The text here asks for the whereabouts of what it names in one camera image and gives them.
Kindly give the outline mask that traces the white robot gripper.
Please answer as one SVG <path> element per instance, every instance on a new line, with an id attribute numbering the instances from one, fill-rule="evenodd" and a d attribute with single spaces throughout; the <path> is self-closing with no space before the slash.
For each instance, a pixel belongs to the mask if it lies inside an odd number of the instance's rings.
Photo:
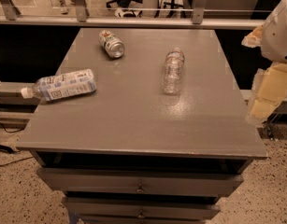
<path id="1" fill-rule="evenodd" d="M 246 35 L 241 45 L 261 47 L 265 58 L 278 62 L 258 69 L 252 82 L 247 122 L 265 122 L 287 97 L 287 0 L 281 0 L 264 25 Z"/>

